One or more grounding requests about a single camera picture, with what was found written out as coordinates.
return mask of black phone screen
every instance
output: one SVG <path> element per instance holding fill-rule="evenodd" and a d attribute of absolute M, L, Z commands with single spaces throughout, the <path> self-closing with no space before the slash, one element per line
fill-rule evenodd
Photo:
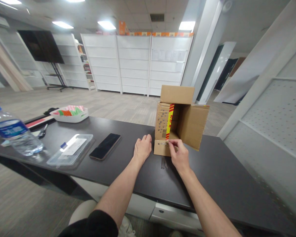
<path fill-rule="evenodd" d="M 91 158 L 104 160 L 114 145 L 121 138 L 120 135 L 110 133 L 90 154 Z"/>

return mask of tv screen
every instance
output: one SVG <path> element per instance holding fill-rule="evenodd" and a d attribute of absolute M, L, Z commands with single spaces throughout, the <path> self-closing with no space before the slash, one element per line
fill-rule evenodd
<path fill-rule="evenodd" d="M 64 61 L 50 31 L 18 31 L 35 61 L 61 63 Z"/>

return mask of pen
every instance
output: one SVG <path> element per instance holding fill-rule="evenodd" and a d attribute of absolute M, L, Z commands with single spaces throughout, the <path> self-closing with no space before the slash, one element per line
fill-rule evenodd
<path fill-rule="evenodd" d="M 43 138 L 45 136 L 47 127 L 48 127 L 48 124 L 45 125 L 43 130 L 41 130 L 41 132 L 38 135 L 39 139 L 41 139 L 41 138 Z"/>

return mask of ceiling light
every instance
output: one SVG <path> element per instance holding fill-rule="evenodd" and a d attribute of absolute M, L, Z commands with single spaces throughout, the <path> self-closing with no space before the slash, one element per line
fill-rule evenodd
<path fill-rule="evenodd" d="M 73 29 L 71 25 L 68 25 L 67 23 L 64 23 L 62 21 L 53 21 L 53 23 L 65 29 Z"/>
<path fill-rule="evenodd" d="M 75 3 L 75 2 L 84 2 L 85 0 L 67 0 L 68 2 Z"/>
<path fill-rule="evenodd" d="M 193 30 L 195 21 L 182 21 L 179 30 Z"/>
<path fill-rule="evenodd" d="M 6 4 L 10 4 L 10 5 L 18 5 L 18 4 L 22 4 L 20 1 L 18 0 L 1 0 L 1 2 L 4 2 Z"/>
<path fill-rule="evenodd" d="M 16 8 L 14 8 L 14 7 L 11 7 L 11 6 L 9 6 L 9 5 L 7 5 L 7 4 L 4 4 L 4 3 L 2 3 L 2 2 L 0 2 L 2 5 L 5 5 L 5 6 L 7 6 L 7 7 L 10 7 L 10 8 L 13 8 L 13 9 L 15 9 L 15 10 L 18 10 L 18 9 L 16 9 Z"/>
<path fill-rule="evenodd" d="M 113 26 L 113 24 L 109 21 L 98 21 L 98 23 L 100 24 L 100 26 L 102 26 L 104 29 L 106 30 L 115 30 L 115 26 Z"/>

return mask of black table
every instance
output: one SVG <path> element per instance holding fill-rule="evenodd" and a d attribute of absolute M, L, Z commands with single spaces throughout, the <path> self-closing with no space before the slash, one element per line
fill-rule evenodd
<path fill-rule="evenodd" d="M 55 122 L 49 125 L 42 142 L 46 151 L 31 157 L 23 156 L 12 147 L 0 146 L 0 163 L 41 186 L 54 187 L 73 197 L 91 199 L 69 176 L 109 186 L 124 170 L 133 156 L 137 138 L 151 134 L 154 127 L 89 117 L 80 123 Z M 86 153 L 75 170 L 60 170 L 46 164 L 51 154 L 75 134 L 93 134 L 98 146 L 109 133 L 121 140 L 104 161 L 92 160 Z M 235 224 L 271 232 L 296 235 L 296 230 L 269 196 L 254 181 L 219 137 L 203 136 L 200 151 L 187 146 L 190 166 L 197 178 Z M 153 152 L 137 177 L 134 193 L 151 200 L 195 212 L 187 190 L 170 158 L 168 169 L 161 169 L 161 157 Z"/>

